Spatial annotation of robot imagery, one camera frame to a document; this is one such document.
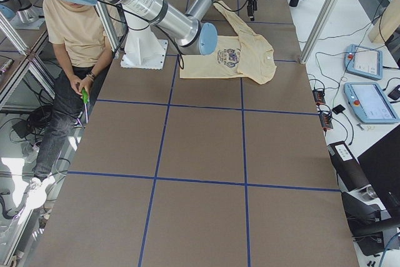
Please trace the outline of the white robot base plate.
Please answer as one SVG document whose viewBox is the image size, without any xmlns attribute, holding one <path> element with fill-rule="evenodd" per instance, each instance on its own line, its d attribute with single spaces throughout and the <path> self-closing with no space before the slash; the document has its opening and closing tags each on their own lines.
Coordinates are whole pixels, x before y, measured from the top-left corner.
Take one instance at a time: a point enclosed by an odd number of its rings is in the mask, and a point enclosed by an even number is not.
<svg viewBox="0 0 400 267">
<path fill-rule="evenodd" d="M 130 29 L 121 67 L 162 70 L 167 48 L 168 40 L 158 39 L 150 28 L 141 31 Z"/>
</svg>

